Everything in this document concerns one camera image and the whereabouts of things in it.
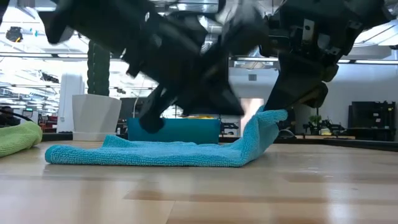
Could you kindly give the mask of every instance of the blue towel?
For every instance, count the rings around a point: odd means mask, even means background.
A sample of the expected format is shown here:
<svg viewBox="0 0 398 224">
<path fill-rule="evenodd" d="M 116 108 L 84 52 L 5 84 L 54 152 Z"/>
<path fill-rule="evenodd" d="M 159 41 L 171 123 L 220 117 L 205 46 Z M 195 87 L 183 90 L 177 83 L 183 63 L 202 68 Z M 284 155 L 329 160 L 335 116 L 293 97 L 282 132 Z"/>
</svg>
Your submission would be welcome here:
<svg viewBox="0 0 398 224">
<path fill-rule="evenodd" d="M 285 110 L 262 112 L 260 108 L 248 121 L 243 137 L 231 144 L 134 142 L 107 136 L 98 149 L 52 146 L 45 160 L 73 165 L 241 167 L 264 153 L 279 133 L 276 122 L 286 118 Z"/>
</svg>

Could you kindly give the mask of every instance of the green cloth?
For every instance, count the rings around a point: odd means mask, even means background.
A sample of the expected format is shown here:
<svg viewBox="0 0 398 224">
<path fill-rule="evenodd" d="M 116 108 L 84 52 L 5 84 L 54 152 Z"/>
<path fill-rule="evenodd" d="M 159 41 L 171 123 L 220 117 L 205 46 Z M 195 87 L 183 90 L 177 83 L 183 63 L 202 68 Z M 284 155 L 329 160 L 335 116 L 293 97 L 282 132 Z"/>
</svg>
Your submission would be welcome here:
<svg viewBox="0 0 398 224">
<path fill-rule="evenodd" d="M 0 128 L 0 157 L 29 149 L 42 141 L 39 125 L 29 121 L 17 126 Z"/>
</svg>

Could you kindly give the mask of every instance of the wooden tabletop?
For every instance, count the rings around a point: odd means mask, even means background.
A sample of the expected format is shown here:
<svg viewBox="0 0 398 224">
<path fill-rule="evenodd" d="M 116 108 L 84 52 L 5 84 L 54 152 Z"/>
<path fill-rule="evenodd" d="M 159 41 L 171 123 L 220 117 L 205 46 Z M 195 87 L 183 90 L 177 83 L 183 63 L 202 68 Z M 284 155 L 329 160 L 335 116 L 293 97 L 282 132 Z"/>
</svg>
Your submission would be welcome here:
<svg viewBox="0 0 398 224">
<path fill-rule="evenodd" d="M 235 169 L 59 166 L 51 144 L 0 159 L 1 224 L 398 223 L 393 152 L 275 144 Z"/>
</svg>

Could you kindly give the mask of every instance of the white planter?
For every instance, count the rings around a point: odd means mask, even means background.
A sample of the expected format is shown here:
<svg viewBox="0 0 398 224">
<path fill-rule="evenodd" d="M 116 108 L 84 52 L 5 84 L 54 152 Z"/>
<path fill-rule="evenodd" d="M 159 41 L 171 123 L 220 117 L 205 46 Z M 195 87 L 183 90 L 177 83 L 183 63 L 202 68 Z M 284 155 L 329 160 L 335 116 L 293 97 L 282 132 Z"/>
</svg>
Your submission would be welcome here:
<svg viewBox="0 0 398 224">
<path fill-rule="evenodd" d="M 108 96 L 73 95 L 73 140 L 103 141 L 116 134 L 122 101 Z"/>
</svg>

